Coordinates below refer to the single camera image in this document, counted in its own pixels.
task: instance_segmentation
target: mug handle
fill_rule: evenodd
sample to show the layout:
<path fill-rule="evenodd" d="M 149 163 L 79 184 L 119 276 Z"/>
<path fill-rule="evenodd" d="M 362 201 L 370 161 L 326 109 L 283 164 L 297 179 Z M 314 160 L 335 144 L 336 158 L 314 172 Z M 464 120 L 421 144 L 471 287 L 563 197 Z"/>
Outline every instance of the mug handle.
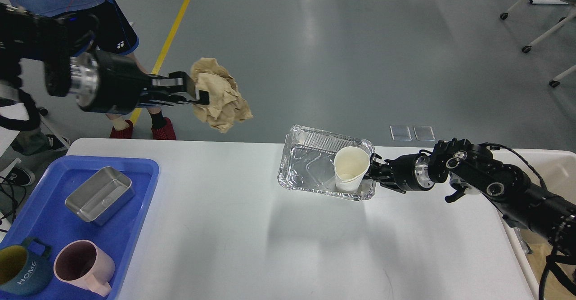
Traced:
<path fill-rule="evenodd" d="M 86 276 L 86 284 L 88 284 L 90 291 L 100 294 L 101 296 L 107 296 L 110 294 L 110 291 L 112 291 L 110 283 L 100 283 L 93 274 Z"/>
<path fill-rule="evenodd" d="M 39 240 L 36 237 L 26 237 L 24 239 L 24 241 L 22 242 L 22 246 L 25 249 L 28 249 L 28 247 L 30 246 L 30 243 L 32 241 L 35 241 L 35 242 L 44 246 L 44 253 L 42 253 L 41 257 L 44 257 L 45 259 L 47 259 L 50 256 L 50 253 L 52 251 L 52 246 L 48 245 L 47 243 L 42 242 L 41 240 Z"/>

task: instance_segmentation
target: red shoe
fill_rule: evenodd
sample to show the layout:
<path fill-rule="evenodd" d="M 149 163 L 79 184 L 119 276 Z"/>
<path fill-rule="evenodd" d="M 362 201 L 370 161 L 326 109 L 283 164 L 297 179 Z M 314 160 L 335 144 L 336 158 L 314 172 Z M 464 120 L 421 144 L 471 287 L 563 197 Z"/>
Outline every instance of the red shoe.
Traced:
<path fill-rule="evenodd" d="M 128 123 L 128 128 L 124 128 L 122 130 L 115 130 L 112 127 L 112 131 L 110 132 L 110 138 L 117 138 L 117 139 L 130 139 L 132 138 L 132 131 L 134 131 L 134 124 L 130 120 L 125 120 Z"/>
<path fill-rule="evenodd" d="M 162 128 L 152 128 L 152 138 L 155 140 L 176 140 L 172 122 L 167 117 L 164 117 L 164 119 L 166 119 L 166 124 Z"/>

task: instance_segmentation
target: blue tray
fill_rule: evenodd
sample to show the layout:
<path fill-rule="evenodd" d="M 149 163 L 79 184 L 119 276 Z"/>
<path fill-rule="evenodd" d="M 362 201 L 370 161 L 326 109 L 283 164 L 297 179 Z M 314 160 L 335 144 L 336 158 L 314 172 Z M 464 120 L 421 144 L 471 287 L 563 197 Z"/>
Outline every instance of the blue tray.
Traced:
<path fill-rule="evenodd" d="M 135 196 L 128 201 L 102 227 L 82 221 L 64 205 L 64 200 L 76 188 L 102 167 L 111 166 L 132 180 Z M 152 159 L 64 156 L 56 159 L 46 169 L 38 185 L 24 205 L 14 224 L 0 243 L 0 249 L 20 244 L 27 236 L 38 237 L 52 245 L 50 262 L 68 243 L 78 239 L 93 241 L 110 255 L 116 265 L 110 280 L 112 291 L 108 300 L 115 299 L 120 292 L 128 265 L 136 247 L 148 206 L 152 200 L 160 169 Z M 40 245 L 32 248 L 42 251 Z M 102 300 L 91 291 L 74 287 L 52 278 L 40 293 L 32 296 L 13 296 L 0 291 L 2 299 L 42 300 Z"/>

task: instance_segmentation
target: gray floor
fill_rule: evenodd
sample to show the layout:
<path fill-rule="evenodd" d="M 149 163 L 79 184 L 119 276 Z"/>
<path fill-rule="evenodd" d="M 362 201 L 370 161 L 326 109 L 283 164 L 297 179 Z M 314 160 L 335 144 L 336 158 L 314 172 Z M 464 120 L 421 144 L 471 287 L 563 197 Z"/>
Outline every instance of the gray floor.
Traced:
<path fill-rule="evenodd" d="M 140 36 L 136 56 L 151 70 L 183 0 L 117 1 Z M 282 143 L 301 124 L 379 146 L 430 147 L 394 141 L 389 132 L 390 125 L 429 125 L 438 139 L 576 151 L 576 74 L 556 89 L 547 85 L 576 63 L 576 24 L 523 54 L 568 7 L 525 3 L 498 19 L 515 1 L 191 0 L 160 74 L 217 58 L 254 118 L 220 134 L 188 106 L 164 114 L 180 140 Z M 24 88 L 63 134 L 109 135 L 104 115 L 46 94 L 41 63 L 23 68 Z M 143 112 L 134 137 L 151 138 L 149 128 Z M 41 170 L 49 158 L 27 162 Z"/>

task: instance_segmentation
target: metal box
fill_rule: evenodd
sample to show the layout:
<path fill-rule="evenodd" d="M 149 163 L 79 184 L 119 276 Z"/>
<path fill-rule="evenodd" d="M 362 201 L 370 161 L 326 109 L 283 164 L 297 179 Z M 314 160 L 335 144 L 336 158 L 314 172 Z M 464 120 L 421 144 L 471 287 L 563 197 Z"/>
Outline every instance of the metal box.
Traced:
<path fill-rule="evenodd" d="M 113 167 L 103 167 L 64 202 L 84 220 L 102 226 L 134 196 L 132 181 Z"/>

